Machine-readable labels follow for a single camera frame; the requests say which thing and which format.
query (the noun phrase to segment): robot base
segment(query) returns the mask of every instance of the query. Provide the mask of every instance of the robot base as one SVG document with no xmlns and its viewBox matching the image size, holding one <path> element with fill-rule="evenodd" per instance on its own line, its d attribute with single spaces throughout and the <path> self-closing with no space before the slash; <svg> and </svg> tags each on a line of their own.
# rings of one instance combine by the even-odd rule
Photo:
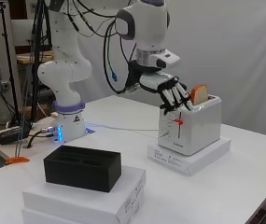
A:
<svg viewBox="0 0 266 224">
<path fill-rule="evenodd" d="M 164 114 L 160 112 L 159 145 L 191 156 L 220 138 L 221 100 L 209 100 L 189 111 L 184 106 Z"/>
<path fill-rule="evenodd" d="M 230 151 L 231 140 L 220 138 L 192 156 L 184 156 L 158 145 L 148 147 L 148 157 L 182 175 L 195 175 Z"/>
<path fill-rule="evenodd" d="M 58 118 L 52 122 L 52 126 L 55 127 L 53 141 L 66 143 L 87 134 L 81 112 L 78 110 L 73 114 L 58 113 Z"/>
</svg>

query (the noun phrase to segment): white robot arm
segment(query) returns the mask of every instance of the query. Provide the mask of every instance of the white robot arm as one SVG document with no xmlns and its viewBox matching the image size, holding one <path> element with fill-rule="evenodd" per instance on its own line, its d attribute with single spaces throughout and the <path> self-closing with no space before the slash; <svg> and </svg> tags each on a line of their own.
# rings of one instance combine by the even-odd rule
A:
<svg viewBox="0 0 266 224">
<path fill-rule="evenodd" d="M 159 93 L 166 111 L 184 104 L 192 109 L 186 86 L 179 78 L 161 72 L 174 66 L 180 58 L 165 48 L 170 15 L 164 0 L 140 0 L 119 11 L 116 18 L 118 34 L 136 42 L 136 61 L 129 62 L 126 88 L 140 84 L 141 88 Z"/>
<path fill-rule="evenodd" d="M 161 70 L 175 65 L 179 57 L 165 48 L 164 40 L 170 16 L 164 0 L 138 0 L 125 7 L 125 0 L 80 0 L 93 9 L 120 9 L 115 18 L 118 34 L 136 42 L 136 60 L 129 62 L 129 75 L 125 89 L 140 85 L 144 90 L 159 93 L 165 111 L 182 104 L 192 109 L 186 87 L 179 78 Z M 85 134 L 79 94 L 69 84 L 88 78 L 91 64 L 79 49 L 78 28 L 70 14 L 77 14 L 78 0 L 45 0 L 54 51 L 54 61 L 39 66 L 38 77 L 56 96 L 58 118 L 53 123 L 59 130 L 55 141 L 68 142 Z"/>
</svg>

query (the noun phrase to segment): robot logo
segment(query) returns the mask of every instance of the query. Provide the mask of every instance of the robot logo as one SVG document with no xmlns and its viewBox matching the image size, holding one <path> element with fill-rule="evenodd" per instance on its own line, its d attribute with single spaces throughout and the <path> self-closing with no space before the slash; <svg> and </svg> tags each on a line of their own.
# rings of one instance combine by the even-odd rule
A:
<svg viewBox="0 0 266 224">
<path fill-rule="evenodd" d="M 80 121 L 80 119 L 79 119 L 78 115 L 76 115 L 75 120 L 74 120 L 74 123 L 75 122 L 79 122 L 79 121 Z"/>
</svg>

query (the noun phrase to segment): white table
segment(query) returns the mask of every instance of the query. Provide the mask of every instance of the white table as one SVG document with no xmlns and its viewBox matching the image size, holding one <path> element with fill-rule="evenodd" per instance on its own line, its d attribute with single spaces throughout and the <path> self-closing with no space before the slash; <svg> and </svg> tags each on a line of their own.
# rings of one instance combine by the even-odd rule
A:
<svg viewBox="0 0 266 224">
<path fill-rule="evenodd" d="M 155 130 L 159 109 L 109 97 L 87 104 L 85 115 L 92 123 Z M 96 133 L 68 145 L 118 151 L 122 164 L 147 170 L 145 203 L 133 224 L 243 224 L 266 199 L 265 135 L 222 125 L 222 135 L 232 140 L 231 152 L 187 177 L 147 158 L 147 145 L 157 141 L 157 131 L 93 129 Z M 29 163 L 0 169 L 0 224 L 22 224 L 21 192 L 45 181 L 42 160 L 52 149 L 39 148 L 44 152 Z"/>
</svg>

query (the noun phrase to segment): label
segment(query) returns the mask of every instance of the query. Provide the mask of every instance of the label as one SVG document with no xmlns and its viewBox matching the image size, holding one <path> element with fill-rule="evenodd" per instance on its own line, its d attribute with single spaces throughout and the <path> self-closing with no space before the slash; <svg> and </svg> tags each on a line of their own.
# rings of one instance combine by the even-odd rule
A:
<svg viewBox="0 0 266 224">
<path fill-rule="evenodd" d="M 76 115 L 74 122 L 79 122 L 79 121 L 80 121 L 80 119 L 79 119 L 78 115 Z"/>
<path fill-rule="evenodd" d="M 150 151 L 151 151 L 150 157 L 151 158 L 153 157 L 152 159 L 155 161 L 159 161 L 161 163 L 179 169 L 180 171 L 185 171 L 186 169 L 189 168 L 187 162 L 183 162 L 179 158 L 179 156 L 176 156 L 173 153 L 163 152 L 158 149 L 151 149 Z"/>
<path fill-rule="evenodd" d="M 134 189 L 135 191 L 135 197 L 137 198 L 139 196 L 139 193 L 141 192 L 141 190 L 143 189 L 143 179 L 141 179 L 139 181 L 139 184 L 137 185 L 137 187 Z"/>
<path fill-rule="evenodd" d="M 128 212 L 130 212 L 133 209 L 134 203 L 135 203 L 135 198 L 129 198 L 125 202 L 125 204 L 124 204 L 124 206 L 125 206 L 125 213 L 128 213 Z"/>
</svg>

